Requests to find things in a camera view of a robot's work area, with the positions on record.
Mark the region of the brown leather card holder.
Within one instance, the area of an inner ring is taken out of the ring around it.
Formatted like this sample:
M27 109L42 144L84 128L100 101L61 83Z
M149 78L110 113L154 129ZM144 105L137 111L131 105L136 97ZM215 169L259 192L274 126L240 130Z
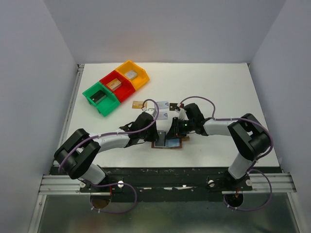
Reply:
M154 146L155 142L152 142L151 148L153 149L181 149L182 142L187 142L189 140L190 140L189 136L186 136L183 138L175 138L175 139L166 140L166 147L164 148L155 147Z

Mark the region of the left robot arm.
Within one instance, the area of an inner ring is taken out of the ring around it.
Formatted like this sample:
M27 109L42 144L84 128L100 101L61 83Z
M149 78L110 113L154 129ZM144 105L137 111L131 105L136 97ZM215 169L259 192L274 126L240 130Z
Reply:
M90 134L83 128L77 129L55 152L54 159L59 163L59 170L66 172L71 179L100 184L106 173L99 165L93 164L98 153L137 145L140 140L155 142L158 139L154 117L143 112L135 121L115 132Z

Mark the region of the silver VIP credit card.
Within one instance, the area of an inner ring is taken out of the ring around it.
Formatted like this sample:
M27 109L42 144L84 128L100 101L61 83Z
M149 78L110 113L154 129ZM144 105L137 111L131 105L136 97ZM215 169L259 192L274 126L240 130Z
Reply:
M157 105L158 105L160 110L162 110L162 109L169 109L169 107L170 107L168 101L158 101Z

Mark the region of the black credit card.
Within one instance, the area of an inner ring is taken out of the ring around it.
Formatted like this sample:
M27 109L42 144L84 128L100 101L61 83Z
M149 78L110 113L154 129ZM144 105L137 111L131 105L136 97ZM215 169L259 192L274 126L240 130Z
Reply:
M166 139L165 139L166 132L165 131L158 131L157 133L158 133L159 138L157 141L155 141L154 146L159 147L159 148L166 147Z
M179 112L180 108L179 108L180 104L179 103L170 103L169 107L170 107L170 111L176 111Z

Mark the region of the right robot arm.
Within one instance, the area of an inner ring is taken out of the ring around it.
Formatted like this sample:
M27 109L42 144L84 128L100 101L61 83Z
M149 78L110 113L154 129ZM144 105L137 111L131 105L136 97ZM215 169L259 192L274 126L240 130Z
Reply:
M178 110L184 110L187 119L174 117L166 139L183 138L191 132L202 136L230 136L233 139L238 155L225 173L227 183L243 178L259 156L272 146L267 131L252 114L228 120L205 118L195 103Z

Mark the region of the gold credit card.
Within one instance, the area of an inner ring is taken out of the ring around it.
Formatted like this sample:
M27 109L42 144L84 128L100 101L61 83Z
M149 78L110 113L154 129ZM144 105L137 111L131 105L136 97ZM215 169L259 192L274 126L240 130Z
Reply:
M144 101L133 101L132 108L133 109L142 109L147 107L147 102Z

